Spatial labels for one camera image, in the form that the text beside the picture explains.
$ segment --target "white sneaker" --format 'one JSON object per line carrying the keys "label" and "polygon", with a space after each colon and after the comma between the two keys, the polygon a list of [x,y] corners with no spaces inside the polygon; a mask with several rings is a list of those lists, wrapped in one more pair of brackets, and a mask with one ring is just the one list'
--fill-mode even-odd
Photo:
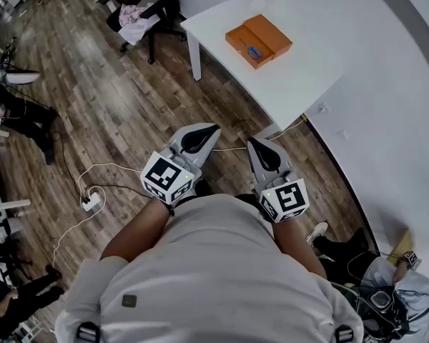
{"label": "white sneaker", "polygon": [[314,227],[312,232],[310,232],[307,236],[307,243],[313,246],[313,242],[317,237],[324,236],[325,232],[327,231],[327,228],[329,227],[329,224],[327,222],[320,222],[318,225]]}

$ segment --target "blue object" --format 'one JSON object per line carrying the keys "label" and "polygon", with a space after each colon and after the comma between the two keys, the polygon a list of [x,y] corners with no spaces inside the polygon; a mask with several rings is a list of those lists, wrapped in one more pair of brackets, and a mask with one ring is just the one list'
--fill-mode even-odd
{"label": "blue object", "polygon": [[246,48],[248,48],[248,55],[255,61],[260,60],[262,57],[264,57],[264,53],[255,47],[248,46],[245,41],[240,39],[240,41],[245,45]]}

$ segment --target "orange box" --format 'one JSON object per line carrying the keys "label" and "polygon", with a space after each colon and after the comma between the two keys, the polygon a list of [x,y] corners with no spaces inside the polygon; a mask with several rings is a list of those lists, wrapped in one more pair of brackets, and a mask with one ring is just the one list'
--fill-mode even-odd
{"label": "orange box", "polygon": [[257,15],[226,33],[226,41],[255,69],[289,51],[292,42],[267,18]]}

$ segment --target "person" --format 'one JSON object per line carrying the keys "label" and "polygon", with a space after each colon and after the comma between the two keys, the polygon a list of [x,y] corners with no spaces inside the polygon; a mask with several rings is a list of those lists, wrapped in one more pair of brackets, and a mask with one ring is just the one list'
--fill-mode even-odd
{"label": "person", "polygon": [[357,287],[394,287],[407,309],[408,334],[426,332],[429,327],[429,278],[409,270],[406,259],[399,259],[395,267],[377,252],[360,246],[360,240],[365,238],[361,229],[344,243],[330,241],[325,236],[327,227],[326,222],[319,223],[307,238],[310,245],[332,259],[321,259],[327,279]]}
{"label": "person", "polygon": [[51,266],[46,267],[47,275],[11,290],[0,282],[0,339],[11,336],[20,323],[28,320],[38,309],[49,306],[64,293],[61,287],[51,287],[38,295],[50,284],[61,279],[61,273]]}
{"label": "person", "polygon": [[33,139],[43,152],[47,165],[55,160],[54,143],[49,130],[57,116],[54,109],[16,98],[0,85],[1,124]]}
{"label": "person", "polygon": [[267,223],[251,197],[184,200],[172,218],[151,199],[99,261],[83,261],[58,342],[361,342],[298,222]]}

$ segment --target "white t-shirt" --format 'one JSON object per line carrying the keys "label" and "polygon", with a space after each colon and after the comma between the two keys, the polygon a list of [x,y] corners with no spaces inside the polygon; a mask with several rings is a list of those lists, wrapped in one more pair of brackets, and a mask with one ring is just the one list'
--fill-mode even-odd
{"label": "white t-shirt", "polygon": [[254,207],[222,194],[177,207],[156,247],[130,264],[84,261],[58,341],[73,342],[87,321],[108,343],[335,342],[342,324],[363,338],[347,300],[281,254]]}
{"label": "white t-shirt", "polygon": [[[417,296],[418,294],[429,294],[429,278],[415,271],[407,271],[405,276],[398,283],[393,283],[396,268],[386,259],[378,257],[366,271],[362,285],[375,287],[394,286],[395,291],[405,302],[408,319],[418,316],[429,309],[429,296]],[[409,323],[412,332],[418,332],[429,328],[429,312],[418,320]]]}

